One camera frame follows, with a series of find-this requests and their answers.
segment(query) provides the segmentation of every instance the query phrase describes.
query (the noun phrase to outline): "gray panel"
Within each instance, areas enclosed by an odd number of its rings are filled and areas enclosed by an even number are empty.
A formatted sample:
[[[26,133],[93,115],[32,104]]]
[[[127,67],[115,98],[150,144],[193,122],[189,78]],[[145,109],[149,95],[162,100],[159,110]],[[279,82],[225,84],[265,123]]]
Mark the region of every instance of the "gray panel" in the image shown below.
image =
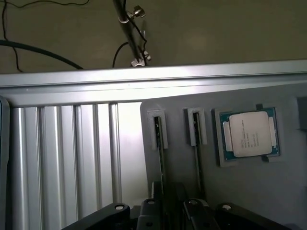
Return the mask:
[[[208,145],[202,146],[207,201],[211,207],[232,202],[282,224],[294,223],[306,229],[306,135],[297,129],[298,108],[296,97],[306,96],[307,84],[267,87],[219,93],[206,93],[180,97],[154,99],[141,106],[143,140],[149,183],[158,180],[157,152],[151,149],[147,111],[164,109],[169,137],[165,151],[166,163],[172,181],[181,181],[191,196],[197,194],[196,167],[193,165],[193,148],[185,131],[184,109],[205,109]],[[268,163],[261,156],[238,159],[236,167],[218,165],[215,125],[212,109],[234,108],[242,111],[264,107],[277,107],[278,133],[283,162]]]
[[[13,229],[61,229],[112,203],[109,105],[13,110]]]
[[[77,149],[75,112],[73,106],[61,107],[61,127],[64,165],[64,199],[66,225],[79,219]]]
[[[97,156],[96,106],[76,107],[77,151],[79,169],[79,189],[81,197],[81,218],[95,212],[100,207]]]
[[[29,229],[44,228],[41,139],[38,108],[25,109]]]
[[[25,109],[13,110],[12,170],[12,227],[29,230],[28,176],[25,133]]]
[[[113,202],[122,202],[118,104],[110,105],[110,136]]]
[[[112,191],[112,167],[110,146],[110,123],[109,105],[99,104],[97,106],[98,117],[98,164],[99,164],[99,186],[101,204],[99,208],[105,207],[113,202]]]
[[[63,145],[60,108],[41,109],[41,159],[44,182],[44,229],[65,226]]]
[[[148,198],[140,105],[118,104],[122,201],[129,205]]]

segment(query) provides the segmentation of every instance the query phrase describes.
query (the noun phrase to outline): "screw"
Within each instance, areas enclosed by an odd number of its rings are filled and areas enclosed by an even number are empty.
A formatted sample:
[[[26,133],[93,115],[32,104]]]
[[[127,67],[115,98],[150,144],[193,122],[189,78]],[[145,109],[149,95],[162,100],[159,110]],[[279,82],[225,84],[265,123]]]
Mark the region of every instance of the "screw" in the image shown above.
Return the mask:
[[[192,204],[192,205],[196,205],[197,201],[196,200],[190,200],[189,203]]]
[[[117,205],[117,206],[115,206],[115,209],[116,209],[116,210],[122,210],[123,208],[124,208],[123,205]]]
[[[229,205],[223,205],[222,208],[225,209],[226,211],[231,210],[231,207]]]

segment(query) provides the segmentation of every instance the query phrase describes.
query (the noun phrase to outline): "metal rod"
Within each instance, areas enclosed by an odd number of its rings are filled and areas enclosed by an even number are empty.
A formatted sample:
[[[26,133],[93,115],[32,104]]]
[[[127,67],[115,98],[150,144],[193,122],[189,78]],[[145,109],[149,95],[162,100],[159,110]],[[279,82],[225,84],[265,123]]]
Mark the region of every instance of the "metal rod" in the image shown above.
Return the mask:
[[[194,147],[194,151],[195,151],[195,161],[196,161],[196,168],[197,168],[198,186],[199,186],[201,197],[205,198],[205,185],[204,185],[202,165],[201,165],[200,116],[198,113],[194,113],[193,118],[194,118],[194,129],[195,129],[195,139],[196,139],[196,146]]]
[[[158,147],[159,160],[160,160],[162,193],[165,194],[165,183],[166,183],[165,160],[164,160],[164,147],[163,147],[163,136],[162,136],[163,135],[162,123],[160,117],[154,118],[154,125],[155,125],[155,133],[156,133],[157,147]]]
[[[109,106],[113,202],[122,201],[118,104]]]
[[[141,59],[140,52],[138,51],[138,46],[136,45],[135,39],[133,37],[133,25],[131,24],[129,18],[127,17],[127,13],[123,8],[123,3],[121,0],[113,0],[115,9],[118,14],[118,19],[120,22],[120,26],[127,38],[129,46],[132,50],[133,56],[139,61]]]

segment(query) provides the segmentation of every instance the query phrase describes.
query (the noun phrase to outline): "corrugated metal panel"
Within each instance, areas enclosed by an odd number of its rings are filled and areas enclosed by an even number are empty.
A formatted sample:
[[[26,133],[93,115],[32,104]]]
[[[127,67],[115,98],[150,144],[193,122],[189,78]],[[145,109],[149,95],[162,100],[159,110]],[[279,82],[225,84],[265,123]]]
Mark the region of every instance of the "corrugated metal panel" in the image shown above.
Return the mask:
[[[61,229],[113,202],[108,104],[13,110],[13,228]]]

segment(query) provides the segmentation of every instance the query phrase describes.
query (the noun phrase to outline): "black cable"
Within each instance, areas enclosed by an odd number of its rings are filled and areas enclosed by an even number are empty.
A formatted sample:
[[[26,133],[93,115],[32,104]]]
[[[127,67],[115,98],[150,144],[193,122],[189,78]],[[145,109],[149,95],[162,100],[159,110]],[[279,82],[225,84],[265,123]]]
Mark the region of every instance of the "black cable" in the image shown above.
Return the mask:
[[[145,39],[145,37],[143,36],[142,32],[140,31],[140,29],[138,28],[138,26],[134,23],[134,21],[127,15],[127,18],[129,19],[129,21],[131,22],[131,24],[134,26],[134,28],[137,30],[137,32],[139,33],[139,35],[141,36],[141,38],[144,41],[143,44],[143,51],[142,54],[144,55],[144,52],[146,50],[146,44],[147,44],[147,40]]]
[[[68,6],[68,5],[83,6],[83,5],[86,5],[87,3],[89,3],[90,0],[87,0],[87,1],[84,2],[84,3],[75,3],[75,2],[60,3],[60,2],[51,1],[51,0],[38,0],[38,1],[33,1],[33,2],[27,3],[27,4],[25,4],[25,5],[21,5],[21,6],[15,5],[14,3],[8,2],[8,1],[6,1],[6,0],[0,0],[0,2],[3,2],[3,3],[4,3],[3,10],[2,10],[3,37],[4,37],[4,39],[5,39],[6,41],[9,41],[8,38],[7,38],[7,36],[6,36],[6,27],[5,27],[5,12],[6,12],[7,5],[8,5],[8,4],[9,4],[9,5],[12,5],[12,6],[14,6],[14,7],[17,7],[17,8],[23,8],[23,7],[32,5],[32,4],[40,3],[40,2],[54,3],[54,4],[61,5],[61,6]],[[18,59],[17,50],[15,49],[15,47],[12,47],[12,48],[13,48],[14,53],[15,53],[16,67],[17,67],[17,69],[18,69],[19,72],[23,72],[23,71],[20,69],[20,67],[19,67],[19,59]]]
[[[26,6],[29,6],[29,5],[33,5],[33,4],[36,4],[36,3],[41,3],[41,2],[54,3],[54,4],[61,5],[61,6],[69,6],[69,5],[84,6],[84,5],[86,5],[87,3],[89,3],[90,0],[87,0],[87,1],[84,2],[84,3],[75,3],[75,2],[60,3],[60,2],[56,2],[56,1],[50,1],[50,0],[38,0],[38,1],[33,1],[33,2],[27,3],[27,4],[25,4],[25,5],[21,5],[21,6],[18,6],[18,5],[16,5],[16,4],[11,3],[11,2],[8,2],[8,1],[6,1],[6,0],[0,0],[0,2],[6,2],[7,4],[12,5],[12,6],[14,6],[14,7],[23,8],[23,7],[26,7]]]
[[[47,50],[40,49],[40,48],[37,48],[37,47],[34,47],[34,46],[29,46],[29,45],[25,45],[25,44],[22,44],[22,43],[5,41],[5,40],[0,40],[0,46],[9,46],[9,47],[14,47],[14,48],[18,48],[18,49],[29,50],[29,51],[32,51],[32,52],[35,52],[35,53],[40,53],[40,54],[55,58],[59,61],[65,62],[66,64],[71,65],[71,66],[75,67],[76,69],[83,69],[81,66],[77,65],[76,63],[74,63],[72,61],[69,61],[68,59],[66,59],[66,58],[64,58],[60,55],[51,53]]]
[[[4,6],[3,6],[3,9],[2,9],[2,29],[3,29],[3,37],[6,41],[8,41],[8,38],[6,36],[6,27],[5,27],[5,12],[6,12],[6,9],[7,9],[7,1],[5,0],[4,1]],[[16,59],[16,67],[18,69],[19,72],[23,72],[20,67],[19,67],[19,60],[18,60],[18,54],[17,54],[17,50],[13,47],[13,51],[15,53],[15,59]]]
[[[118,56],[120,50],[121,50],[124,46],[126,46],[126,45],[128,45],[128,42],[124,42],[123,44],[121,44],[121,45],[118,47],[118,49],[117,49],[117,51],[116,51],[116,53],[115,53],[115,55],[114,55],[114,58],[113,58],[112,68],[115,68],[116,58],[117,58],[117,56]]]

